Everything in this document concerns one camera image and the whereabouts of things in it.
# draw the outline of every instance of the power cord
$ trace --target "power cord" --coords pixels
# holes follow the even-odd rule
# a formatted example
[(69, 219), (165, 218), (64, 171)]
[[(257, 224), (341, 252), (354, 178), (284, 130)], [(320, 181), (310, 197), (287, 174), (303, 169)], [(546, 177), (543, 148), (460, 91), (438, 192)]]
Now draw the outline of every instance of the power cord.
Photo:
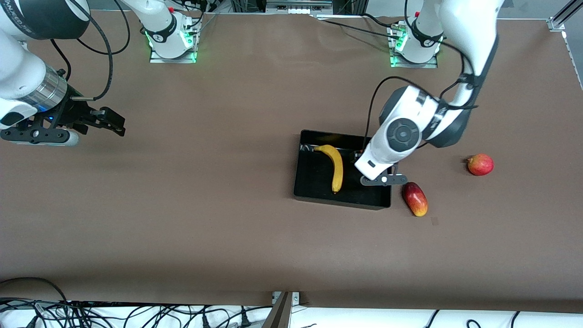
[(516, 320), (516, 317), (518, 316), (519, 313), (520, 311), (516, 311), (512, 316), (512, 320), (510, 320), (510, 328), (514, 328), (514, 321)]
[(174, 2), (175, 4), (179, 5), (179, 6), (183, 6), (184, 8), (186, 8), (187, 11), (189, 11), (189, 9), (197, 9), (200, 10), (197, 7), (191, 6), (191, 5), (187, 5), (186, 4), (186, 0), (182, 0), (182, 2), (178, 2), (177, 0), (171, 0), (172, 2)]
[(381, 22), (380, 20), (378, 20), (375, 16), (373, 16), (373, 15), (371, 15), (369, 13), (364, 13), (361, 16), (362, 17), (368, 17), (368, 18), (372, 19), (373, 22), (375, 22), (376, 24), (379, 24), (382, 27), (391, 27), (393, 24), (398, 23), (398, 22), (394, 22), (394, 23), (390, 23), (390, 24), (385, 24), (385, 23)]
[(48, 284), (51, 287), (53, 287), (53, 289), (55, 289), (57, 291), (57, 293), (59, 293), (59, 295), (61, 296), (61, 298), (63, 299), (63, 301), (66, 301), (67, 300), (67, 297), (65, 297), (65, 294), (59, 288), (59, 286), (55, 285), (52, 281), (50, 281), (48, 279), (45, 279), (45, 278), (40, 278), (40, 277), (17, 277), (17, 278), (11, 278), (11, 279), (2, 280), (2, 281), (0, 281), (0, 285), (6, 284), (6, 283), (9, 283), (9, 282), (26, 281), (26, 280), (30, 280), (30, 281), (40, 281), (40, 282), (43, 282), (45, 284)]
[(202, 309), (202, 328), (210, 328), (209, 319), (206, 318), (206, 309)]
[(384, 36), (390, 39), (398, 39), (398, 36), (392, 36), (392, 35), (388, 35), (386, 33), (379, 33), (379, 32), (375, 32), (375, 31), (369, 31), (369, 30), (365, 30), (365, 29), (361, 29), (359, 27), (355, 27), (355, 26), (350, 26), (350, 25), (346, 25), (346, 24), (342, 24), (342, 23), (336, 23), (336, 22), (331, 22), (330, 20), (323, 20), (326, 23), (329, 24), (334, 24), (334, 25), (338, 25), (338, 26), (342, 26), (342, 27), (347, 27), (349, 29), (353, 29), (353, 30), (357, 30), (357, 31), (361, 31), (361, 32), (365, 32), (365, 33), (370, 33), (370, 34), (374, 34), (374, 35), (379, 35), (379, 36)]
[(482, 326), (480, 326), (480, 324), (474, 319), (469, 319), (468, 321), (466, 321), (466, 328), (471, 328), (470, 323), (475, 323), (477, 328), (482, 328)]
[[(131, 38), (131, 32), (130, 32), (130, 28), (129, 28), (128, 18), (125, 16), (125, 12), (124, 12), (124, 10), (122, 9), (122, 7), (121, 7), (120, 3), (119, 3), (117, 0), (113, 0), (113, 2), (115, 2), (115, 4), (117, 5), (117, 7), (120, 9), (121, 15), (124, 17), (124, 22), (125, 22), (125, 29), (127, 30), (127, 34), (128, 34), (128, 37), (127, 37), (127, 39), (126, 39), (126, 41), (125, 41), (125, 44), (124, 44), (124, 46), (123, 46), (121, 49), (119, 49), (118, 51), (114, 51), (114, 52), (112, 52), (112, 53), (111, 53), (112, 55), (117, 55), (117, 54), (121, 53), (122, 51), (124, 51), (124, 50), (125, 50), (125, 49), (128, 47), (128, 45), (129, 45), (129, 40), (130, 40), (130, 38)], [(98, 54), (100, 54), (100, 55), (107, 55), (107, 54), (108, 54), (108, 53), (104, 53), (104, 52), (102, 52), (102, 51), (95, 50), (95, 49), (91, 48), (91, 47), (90, 47), (90, 46), (88, 46), (88, 45), (87, 45), (85, 42), (83, 42), (81, 39), (77, 39), (77, 41), (78, 41), (80, 44), (82, 44), (82, 45), (83, 45), (85, 48), (87, 48), (87, 49), (91, 50), (91, 51), (92, 51), (92, 52), (94, 52), (94, 53), (98, 53)]]
[(85, 8), (83, 8), (83, 6), (79, 5), (79, 3), (77, 2), (77, 0), (71, 0), (71, 2), (85, 15), (87, 16), (87, 18), (91, 21), (91, 23), (95, 26), (95, 28), (97, 29), (97, 31), (99, 32), (99, 34), (101, 35), (101, 38), (103, 39), (103, 42), (105, 42), (106, 44), (106, 49), (107, 49), (107, 59), (109, 61), (109, 73), (108, 73), (108, 77), (107, 77), (107, 84), (106, 87), (103, 89), (103, 91), (91, 98), (91, 97), (77, 97), (77, 99), (75, 97), (72, 97), (72, 100), (77, 100), (77, 101), (87, 101), (92, 100), (99, 100), (101, 98), (103, 98), (103, 96), (106, 95), (106, 93), (109, 91), (110, 87), (111, 87), (111, 80), (113, 79), (113, 55), (111, 52), (111, 46), (109, 44), (109, 41), (107, 40), (107, 36), (105, 33), (103, 33), (103, 30), (101, 29), (101, 27), (99, 26), (99, 24), (97, 24), (97, 22), (93, 19), (93, 17), (91, 17), (91, 14), (89, 12), (87, 12), (85, 10)]
[(272, 308), (273, 306), (268, 305), (268, 306), (258, 306), (256, 308), (251, 308), (251, 309), (246, 309), (245, 311), (241, 311), (235, 315), (232, 315), (230, 317), (227, 318), (227, 320), (219, 323), (215, 328), (220, 328), (222, 325), (224, 325), (225, 323), (227, 324), (225, 327), (229, 326), (229, 323), (231, 322), (232, 319), (234, 319), (237, 316), (242, 315), (243, 313), (249, 312), (249, 311), (255, 311), (255, 310), (259, 310), (259, 309), (268, 309), (268, 308)]
[(249, 318), (247, 318), (247, 311), (243, 306), (241, 306), (241, 312), (241, 328), (247, 328), (251, 325), (251, 322), (249, 322)]
[(433, 312), (433, 314), (431, 315), (431, 318), (429, 318), (429, 322), (427, 323), (427, 326), (425, 326), (425, 328), (431, 328), (431, 325), (433, 324), (433, 320), (435, 320), (437, 313), (439, 313), (439, 309), (437, 309)]

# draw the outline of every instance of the black cable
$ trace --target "black cable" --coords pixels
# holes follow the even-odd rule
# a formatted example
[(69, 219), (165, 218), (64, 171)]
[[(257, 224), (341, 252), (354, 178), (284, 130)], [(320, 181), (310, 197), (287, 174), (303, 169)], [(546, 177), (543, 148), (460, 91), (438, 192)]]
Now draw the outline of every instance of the black cable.
[(34, 280), (34, 281), (44, 282), (45, 284), (48, 284), (51, 287), (53, 287), (57, 291), (57, 293), (59, 293), (59, 295), (61, 296), (61, 298), (63, 299), (63, 301), (66, 301), (67, 300), (67, 298), (65, 297), (65, 294), (59, 288), (59, 286), (55, 285), (52, 281), (50, 281), (48, 279), (45, 279), (45, 278), (39, 278), (39, 277), (17, 277), (17, 278), (11, 278), (11, 279), (6, 279), (6, 280), (3, 280), (3, 281), (0, 281), (0, 285), (6, 284), (7, 282), (22, 281), (22, 280)]
[(378, 20), (375, 16), (373, 16), (373, 15), (371, 15), (369, 13), (364, 13), (361, 16), (362, 17), (368, 17), (368, 18), (372, 19), (376, 24), (379, 24), (382, 27), (389, 27), (390, 28), (391, 25), (398, 23), (398, 22), (395, 22), (395, 23), (385, 24), (385, 23), (381, 22), (380, 20)]
[[(122, 9), (122, 7), (121, 7), (120, 3), (119, 3), (117, 0), (113, 0), (113, 1), (114, 1), (114, 2), (115, 2), (115, 4), (117, 5), (117, 7), (120, 9), (121, 15), (124, 17), (124, 22), (125, 22), (125, 29), (127, 30), (127, 34), (128, 34), (128, 38), (126, 39), (124, 46), (123, 46), (121, 49), (119, 49), (118, 51), (114, 51), (114, 52), (112, 52), (112, 53), (111, 53), (112, 55), (117, 55), (117, 54), (121, 53), (122, 51), (124, 51), (124, 50), (125, 50), (125, 49), (128, 47), (128, 45), (129, 45), (129, 40), (130, 40), (130, 38), (131, 38), (131, 32), (130, 32), (130, 29), (129, 29), (128, 18), (125, 16), (125, 12), (124, 12), (124, 10)], [(102, 51), (99, 51), (99, 50), (96, 50), (96, 49), (93, 49), (93, 48), (91, 48), (91, 47), (90, 47), (90, 46), (88, 46), (88, 45), (87, 45), (85, 42), (83, 42), (81, 39), (77, 39), (77, 41), (78, 41), (80, 44), (82, 44), (82, 45), (83, 45), (85, 48), (87, 48), (87, 49), (91, 50), (91, 51), (92, 51), (92, 52), (94, 52), (94, 53), (98, 53), (98, 54), (100, 54), (100, 55), (107, 55), (107, 53), (104, 53), (104, 52), (102, 52)]]
[(101, 38), (103, 38), (103, 41), (106, 44), (106, 49), (107, 49), (107, 59), (109, 60), (109, 75), (107, 78), (107, 84), (106, 87), (103, 89), (103, 91), (92, 98), (93, 101), (95, 100), (99, 100), (101, 98), (103, 98), (103, 96), (106, 95), (106, 93), (109, 91), (109, 88), (111, 86), (111, 80), (113, 79), (113, 55), (111, 53), (111, 47), (109, 44), (109, 41), (107, 40), (107, 36), (105, 33), (103, 33), (103, 30), (101, 29), (101, 27), (99, 26), (99, 24), (97, 24), (97, 22), (93, 19), (93, 17), (91, 17), (91, 14), (89, 14), (85, 8), (83, 8), (83, 6), (79, 5), (79, 3), (76, 0), (71, 0), (71, 2), (85, 15), (87, 16), (87, 18), (91, 21), (91, 23), (95, 26), (95, 28), (97, 29), (97, 31), (99, 32), (99, 34), (101, 35)]
[(194, 315), (190, 319), (188, 319), (188, 321), (186, 322), (186, 324), (184, 324), (184, 326), (182, 328), (188, 328), (188, 326), (190, 325), (190, 322), (193, 321), (194, 318), (196, 318), (197, 315), (201, 314), (206, 308), (208, 308), (207, 305), (203, 306), (202, 309), (199, 310), (197, 313), (194, 313)]
[[(258, 306), (258, 307), (256, 307), (256, 308), (247, 309), (247, 310), (245, 310), (245, 312), (254, 311), (254, 310), (259, 310), (259, 309), (267, 309), (267, 308), (272, 308), (272, 307), (273, 307), (273, 306), (271, 306), (271, 305), (268, 305), (268, 306)], [(225, 320), (225, 321), (221, 322), (221, 323), (220, 323), (218, 326), (216, 326), (215, 328), (220, 328), (220, 327), (221, 327), (222, 325), (224, 325), (225, 323), (227, 324), (227, 326), (225, 326), (225, 327), (228, 327), (228, 326), (229, 326), (229, 322), (231, 322), (231, 320), (232, 320), (232, 319), (234, 319), (234, 318), (235, 318), (235, 317), (237, 317), (237, 316), (240, 316), (241, 314), (243, 314), (243, 312), (239, 312), (239, 313), (237, 313), (237, 314), (235, 314), (235, 315), (232, 315), (232, 316), (230, 316), (229, 318), (227, 318), (227, 320)]]
[(247, 311), (245, 311), (245, 307), (241, 305), (241, 328), (247, 328), (251, 325), (249, 322), (249, 318), (247, 317)]
[(353, 30), (357, 30), (357, 31), (361, 31), (361, 32), (365, 32), (365, 33), (370, 33), (370, 34), (374, 34), (374, 35), (380, 35), (380, 36), (384, 36), (384, 37), (388, 37), (390, 39), (398, 39), (398, 36), (392, 36), (392, 35), (388, 35), (385, 33), (379, 33), (379, 32), (374, 32), (374, 31), (369, 31), (369, 30), (365, 30), (365, 29), (360, 29), (358, 27), (354, 27), (354, 26), (350, 26), (350, 25), (345, 25), (342, 23), (336, 23), (336, 22), (331, 22), (329, 20), (324, 20), (324, 22), (330, 23), (330, 24), (334, 24), (334, 25), (338, 25), (338, 26), (343, 26), (343, 27), (348, 27), (349, 29), (353, 29)]
[(150, 321), (155, 320), (155, 318), (158, 317), (158, 315), (160, 314), (161, 311), (163, 311), (163, 310), (158, 311), (154, 316), (152, 316), (148, 321), (146, 321), (146, 323), (144, 323), (142, 325), (142, 328), (146, 328), (147, 324), (150, 323)]
[(205, 11), (201, 11), (201, 15), (199, 16), (198, 20), (196, 22), (193, 22), (192, 25), (195, 26), (196, 24), (200, 23), (204, 15)]
[(471, 328), (470, 323), (475, 323), (477, 328), (482, 328), (482, 326), (480, 326), (480, 324), (474, 319), (469, 319), (468, 321), (466, 321), (466, 328)]
[(51, 44), (55, 48), (55, 50), (59, 53), (59, 55), (61, 55), (61, 58), (63, 58), (63, 61), (65, 61), (65, 64), (67, 65), (67, 75), (65, 75), (65, 81), (68, 81), (69, 78), (71, 77), (71, 63), (67, 59), (67, 56), (65, 56), (65, 54), (61, 51), (61, 48), (59, 48), (57, 42), (55, 42), (55, 39), (51, 39)]
[(191, 6), (191, 5), (187, 5), (186, 4), (186, 0), (182, 0), (182, 3), (178, 2), (177, 0), (171, 0), (171, 1), (174, 2), (175, 4), (179, 5), (179, 6), (183, 6), (184, 8), (186, 8), (186, 11), (190, 11), (190, 8), (197, 9), (197, 10), (202, 11), (201, 8), (197, 8), (197, 7), (194, 7), (194, 6)]
[[(128, 320), (129, 320), (129, 318), (131, 318), (131, 317), (132, 317), (132, 315), (134, 315), (134, 312), (136, 312), (136, 311), (137, 311), (139, 308), (141, 308), (141, 306), (140, 306), (140, 307), (137, 307), (137, 308), (135, 308), (135, 309), (133, 309), (133, 310), (132, 310), (132, 311), (131, 311), (131, 312), (128, 314), (128, 316), (125, 318), (125, 321), (124, 321), (124, 328), (126, 328), (126, 326), (127, 326), (127, 324), (128, 324)], [(146, 311), (144, 311), (144, 312), (141, 312), (141, 313), (139, 313), (139, 314), (137, 314), (137, 315), (144, 314), (145, 312), (147, 312), (147, 311), (150, 311), (150, 310), (151, 310), (151, 309), (153, 309), (153, 308), (154, 308), (154, 306), (152, 306), (152, 307), (151, 307), (151, 308), (149, 308), (148, 310), (146, 310)]]
[(429, 318), (429, 322), (428, 322), (427, 326), (425, 326), (425, 328), (431, 327), (431, 325), (433, 324), (433, 320), (435, 320), (438, 312), (439, 312), (439, 309), (437, 309), (433, 312), (433, 314), (431, 315), (431, 318)]
[(520, 311), (516, 311), (512, 316), (512, 320), (510, 320), (510, 328), (514, 328), (514, 321), (516, 320), (516, 317), (518, 316), (519, 313)]
[(409, 3), (409, 0), (405, 0), (405, 23), (407, 24), (407, 26), (409, 26), (409, 28), (411, 29), (411, 31), (413, 30), (413, 26), (411, 26), (411, 24), (409, 23), (409, 20), (407, 20), (407, 4)]
[(456, 86), (458, 84), (459, 84), (459, 81), (455, 81), (450, 86), (448, 86), (447, 88), (443, 89), (443, 91), (439, 94), (439, 99), (443, 99), (443, 96), (445, 95), (445, 93), (448, 92), (449, 90), (451, 90), (454, 86)]

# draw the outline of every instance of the metal bracket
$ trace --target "metal bracket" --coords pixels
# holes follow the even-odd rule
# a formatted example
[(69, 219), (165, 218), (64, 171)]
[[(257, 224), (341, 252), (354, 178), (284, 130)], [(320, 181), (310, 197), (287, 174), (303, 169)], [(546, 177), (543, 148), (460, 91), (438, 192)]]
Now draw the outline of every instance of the metal bracket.
[(546, 22), (547, 22), (547, 25), (549, 27), (549, 31), (551, 31), (551, 32), (562, 32), (565, 30), (565, 24), (561, 24), (560, 26), (554, 25), (553, 17), (550, 17), (549, 19), (547, 19)]
[[(281, 294), (282, 294), (282, 292), (273, 292), (271, 294), (271, 304), (275, 304), (278, 301), (279, 296)], [(291, 292), (291, 297), (292, 297), (292, 299), (291, 299), (292, 306), (297, 306), (300, 304), (300, 292)]]
[(376, 179), (370, 180), (369, 178), (362, 176), (360, 177), (360, 184), (363, 186), (395, 186), (399, 184), (407, 183), (407, 177), (400, 173), (397, 173), (399, 169), (399, 163), (393, 164), (388, 170), (382, 172)]
[(289, 328), (290, 316), (292, 315), (292, 306), (294, 302), (300, 302), (299, 292), (274, 292), (272, 299), (276, 300), (272, 307), (263, 328)]

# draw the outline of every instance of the white floor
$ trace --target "white floor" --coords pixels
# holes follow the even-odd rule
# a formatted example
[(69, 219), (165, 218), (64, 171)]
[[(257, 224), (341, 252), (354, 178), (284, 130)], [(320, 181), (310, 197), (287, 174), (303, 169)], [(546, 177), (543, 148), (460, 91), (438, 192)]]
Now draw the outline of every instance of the white floor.
[[(193, 312), (200, 310), (201, 306), (190, 307)], [(208, 310), (224, 308), (230, 315), (239, 313), (240, 306), (214, 306)], [(113, 316), (126, 318), (134, 308), (93, 308), (102, 316)], [(183, 312), (188, 311), (188, 307), (180, 307)], [(153, 317), (159, 308), (151, 309), (138, 316), (128, 320), (126, 328), (149, 328), (153, 321), (150, 321), (145, 327), (143, 325)], [(251, 322), (265, 320), (270, 309), (260, 309), (248, 312), (248, 318)], [(290, 328), (306, 328), (312, 326), (315, 328), (355, 328), (355, 327), (375, 327), (375, 328), (424, 328), (433, 314), (432, 310), (391, 310), (391, 309), (329, 309), (329, 308), (293, 308)], [(510, 321), (514, 312), (511, 311), (461, 311), (461, 310), (442, 310), (440, 311), (431, 328), (465, 328), (469, 319), (477, 321), (484, 328), (509, 328)], [(189, 316), (179, 313), (172, 313), (176, 318), (165, 317), (158, 325), (159, 328), (182, 328), (188, 321)], [(10, 310), (0, 313), (0, 326), (2, 328), (21, 328), (26, 327), (34, 316), (33, 310)], [(46, 311), (43, 316), (50, 318)], [(217, 328), (221, 322), (227, 318), (223, 311), (217, 311), (207, 316), (210, 327)], [(109, 319), (113, 328), (123, 328), (124, 320)], [(231, 323), (241, 323), (240, 316), (233, 319)], [(190, 324), (190, 328), (202, 327), (202, 316), (197, 316)], [(540, 312), (521, 312), (516, 318), (515, 328), (581, 328), (583, 327), (583, 314), (569, 313), (540, 313)], [(45, 328), (41, 320), (37, 320), (36, 328)], [(63, 328), (56, 321), (48, 321), (47, 328)]]

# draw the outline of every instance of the black electrical plug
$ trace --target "black electrical plug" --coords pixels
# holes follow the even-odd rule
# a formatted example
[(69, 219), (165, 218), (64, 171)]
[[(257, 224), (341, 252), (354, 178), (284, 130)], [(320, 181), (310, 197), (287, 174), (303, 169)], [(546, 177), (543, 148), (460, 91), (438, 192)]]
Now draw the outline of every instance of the black electrical plug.
[(241, 328), (247, 328), (251, 325), (249, 318), (247, 318), (247, 311), (241, 307)]
[(210, 328), (209, 319), (206, 318), (206, 314), (202, 314), (202, 328)]
[(38, 319), (38, 315), (35, 315), (33, 319), (26, 325), (26, 328), (35, 328), (36, 327), (36, 320)]

